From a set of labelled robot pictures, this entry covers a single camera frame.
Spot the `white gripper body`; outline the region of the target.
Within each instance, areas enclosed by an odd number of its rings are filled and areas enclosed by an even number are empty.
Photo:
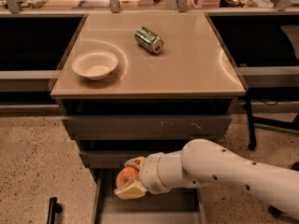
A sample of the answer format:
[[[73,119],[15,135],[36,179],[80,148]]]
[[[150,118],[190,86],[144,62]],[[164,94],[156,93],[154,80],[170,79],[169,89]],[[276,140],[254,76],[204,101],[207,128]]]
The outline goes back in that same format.
[[[159,161],[162,156],[162,152],[149,155],[142,161],[139,169],[139,181],[151,194],[162,194],[170,191],[170,188],[165,186],[159,175]]]

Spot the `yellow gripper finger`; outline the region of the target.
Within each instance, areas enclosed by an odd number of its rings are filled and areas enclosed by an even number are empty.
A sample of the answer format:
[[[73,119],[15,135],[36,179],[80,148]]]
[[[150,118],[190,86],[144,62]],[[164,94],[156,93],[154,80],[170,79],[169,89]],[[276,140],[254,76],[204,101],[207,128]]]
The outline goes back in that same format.
[[[144,187],[137,177],[117,177],[114,194],[122,200],[142,198],[148,189]]]
[[[130,159],[124,163],[124,166],[125,167],[134,167],[137,170],[139,170],[143,164],[144,159],[145,159],[144,157],[136,157],[136,158]]]

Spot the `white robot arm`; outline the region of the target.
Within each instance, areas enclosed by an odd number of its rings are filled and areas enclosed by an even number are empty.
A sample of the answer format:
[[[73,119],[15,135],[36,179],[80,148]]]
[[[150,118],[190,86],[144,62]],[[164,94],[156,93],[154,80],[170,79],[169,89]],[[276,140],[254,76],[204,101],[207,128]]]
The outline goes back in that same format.
[[[179,151],[130,159],[117,175],[114,194],[130,200],[205,183],[240,188],[299,218],[298,171],[247,160],[206,139],[194,139]]]

